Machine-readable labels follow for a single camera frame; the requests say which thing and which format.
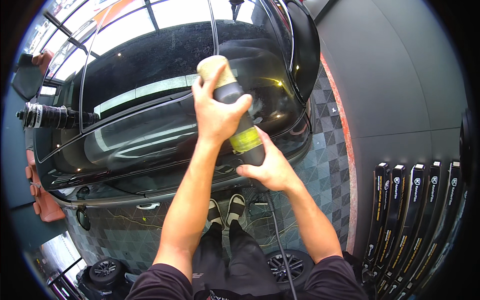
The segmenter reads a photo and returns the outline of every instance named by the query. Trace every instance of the black pants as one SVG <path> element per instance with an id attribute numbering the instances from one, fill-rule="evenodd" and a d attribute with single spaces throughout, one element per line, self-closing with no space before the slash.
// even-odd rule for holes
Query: black pants
<path id="1" fill-rule="evenodd" d="M 193 294 L 200 290 L 226 289 L 240 295 L 275 294 L 280 291 L 257 242 L 237 220 L 230 225 L 232 258 L 222 259 L 222 228 L 213 223 L 202 236 L 193 256 Z"/>

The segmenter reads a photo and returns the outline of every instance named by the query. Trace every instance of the side mirror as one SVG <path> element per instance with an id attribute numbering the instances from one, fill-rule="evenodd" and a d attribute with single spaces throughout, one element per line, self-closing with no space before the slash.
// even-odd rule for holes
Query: side mirror
<path id="1" fill-rule="evenodd" d="M 83 208 L 77 209 L 76 216 L 77 216 L 78 224 L 80 224 L 80 226 L 82 226 L 82 228 L 85 229 L 86 231 L 89 231 L 91 228 L 90 218 L 88 217 L 84 209 Z"/>

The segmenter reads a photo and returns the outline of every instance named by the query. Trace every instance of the dark car fender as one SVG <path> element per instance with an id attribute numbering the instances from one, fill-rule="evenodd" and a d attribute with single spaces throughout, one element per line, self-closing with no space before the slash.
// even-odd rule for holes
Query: dark car fender
<path id="1" fill-rule="evenodd" d="M 292 76 L 307 102 L 320 66 L 320 39 L 308 10 L 297 0 L 285 0 L 294 36 Z"/>

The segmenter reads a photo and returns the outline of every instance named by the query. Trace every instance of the black t-shirt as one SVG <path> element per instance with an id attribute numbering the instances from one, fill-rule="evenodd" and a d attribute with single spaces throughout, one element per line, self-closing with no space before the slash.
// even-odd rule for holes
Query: black t-shirt
<path id="1" fill-rule="evenodd" d="M 231 291 L 213 289 L 192 295 L 187 277 L 167 264 L 155 264 L 142 273 L 134 283 L 126 300 L 286 300 L 292 299 L 289 290 L 273 295 L 239 295 Z M 304 291 L 297 291 L 299 300 L 359 299 L 367 295 L 355 281 L 352 267 L 340 256 L 330 256 L 316 264 L 305 283 Z"/>

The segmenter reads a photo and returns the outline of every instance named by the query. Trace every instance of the foot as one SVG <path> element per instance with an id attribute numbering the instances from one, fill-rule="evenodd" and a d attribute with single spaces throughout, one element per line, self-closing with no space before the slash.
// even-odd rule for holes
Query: foot
<path id="1" fill-rule="evenodd" d="M 227 221 L 225 226 L 230 228 L 230 224 L 233 220 L 238 220 L 245 210 L 245 198 L 240 194 L 234 194 L 230 198 L 230 203 L 228 204 L 228 213 Z"/>
<path id="2" fill-rule="evenodd" d="M 214 199 L 210 199 L 210 203 L 208 204 L 207 220 L 212 223 L 218 223 L 222 226 L 222 230 L 225 229 L 225 223 L 220 214 L 220 207 L 218 207 L 218 203 Z"/>

